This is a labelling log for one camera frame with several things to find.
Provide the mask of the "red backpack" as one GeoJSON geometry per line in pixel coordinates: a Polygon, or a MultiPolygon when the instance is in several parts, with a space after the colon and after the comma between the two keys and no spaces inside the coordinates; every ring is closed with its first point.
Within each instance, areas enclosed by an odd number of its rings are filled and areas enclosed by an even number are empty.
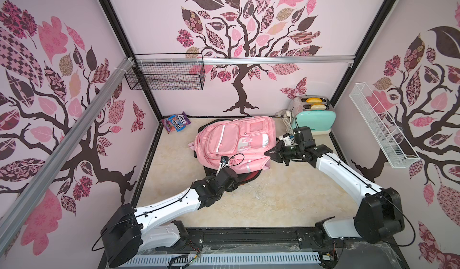
{"type": "Polygon", "coordinates": [[[254,181],[260,176],[261,173],[262,173],[262,170],[258,170],[258,171],[251,172],[251,173],[238,174],[238,183],[246,184],[251,181],[254,181]]]}

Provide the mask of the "pink backpack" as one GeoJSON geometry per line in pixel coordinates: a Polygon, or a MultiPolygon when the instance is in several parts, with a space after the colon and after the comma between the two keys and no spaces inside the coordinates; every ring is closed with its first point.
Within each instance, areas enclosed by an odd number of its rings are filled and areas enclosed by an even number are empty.
{"type": "Polygon", "coordinates": [[[265,152],[276,145],[276,124],[269,116],[235,120],[215,120],[195,137],[189,148],[199,163],[212,170],[219,168],[221,157],[237,174],[268,170],[270,157],[265,152]]]}

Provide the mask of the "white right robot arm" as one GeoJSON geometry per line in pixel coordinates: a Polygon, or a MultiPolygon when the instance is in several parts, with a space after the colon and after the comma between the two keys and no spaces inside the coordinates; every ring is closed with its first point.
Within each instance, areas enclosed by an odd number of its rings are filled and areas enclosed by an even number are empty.
{"type": "Polygon", "coordinates": [[[318,223],[319,230],[329,239],[362,239],[376,244],[405,229],[408,219],[403,214],[401,197],[392,188],[383,188],[357,173],[325,145],[285,146],[278,142],[266,151],[274,162],[288,165],[291,161],[308,162],[329,176],[358,205],[354,217],[332,217],[318,223]]]}

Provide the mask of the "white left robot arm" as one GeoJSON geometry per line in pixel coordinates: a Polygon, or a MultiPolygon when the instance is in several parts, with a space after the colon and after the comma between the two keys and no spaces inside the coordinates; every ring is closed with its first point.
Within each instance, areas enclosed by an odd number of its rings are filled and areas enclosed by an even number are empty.
{"type": "Polygon", "coordinates": [[[175,246],[185,236],[175,219],[210,207],[236,183],[238,174],[225,167],[164,201],[137,208],[129,203],[120,206],[100,232],[107,265],[114,269],[139,251],[175,246]]]}

